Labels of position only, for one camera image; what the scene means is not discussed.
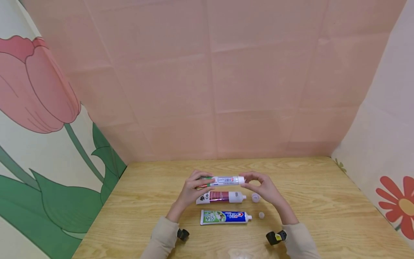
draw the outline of person's right hand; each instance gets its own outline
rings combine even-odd
[[[245,172],[239,175],[243,176],[245,179],[245,184],[242,184],[241,187],[259,194],[265,201],[271,203],[275,207],[279,207],[286,203],[286,200],[282,197],[268,175],[258,172]],[[250,181],[252,180],[259,181],[260,186],[250,184]]]

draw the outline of orange flower center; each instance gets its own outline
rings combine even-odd
[[[411,201],[401,199],[398,201],[398,206],[400,206],[401,210],[408,216],[414,216],[414,204]]]

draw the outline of wooden table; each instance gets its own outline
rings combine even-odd
[[[196,168],[233,176],[259,171],[271,176],[306,224],[322,258],[414,258],[413,251],[328,157],[145,162],[128,166],[83,239],[75,259],[139,258],[160,216],[167,214],[184,180]],[[242,190],[239,186],[219,190]],[[275,209],[261,200],[241,204],[192,205],[180,220],[190,232],[169,258],[288,258],[284,244],[270,246],[269,231],[280,231]],[[201,209],[246,211],[248,224],[200,226]],[[260,211],[265,213],[259,219]]]

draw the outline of pink backdrop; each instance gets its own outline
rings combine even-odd
[[[405,0],[25,0],[119,155],[330,155]]]

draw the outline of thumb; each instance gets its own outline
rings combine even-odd
[[[259,186],[255,186],[253,184],[242,184],[241,187],[249,189],[255,193],[259,192]]]

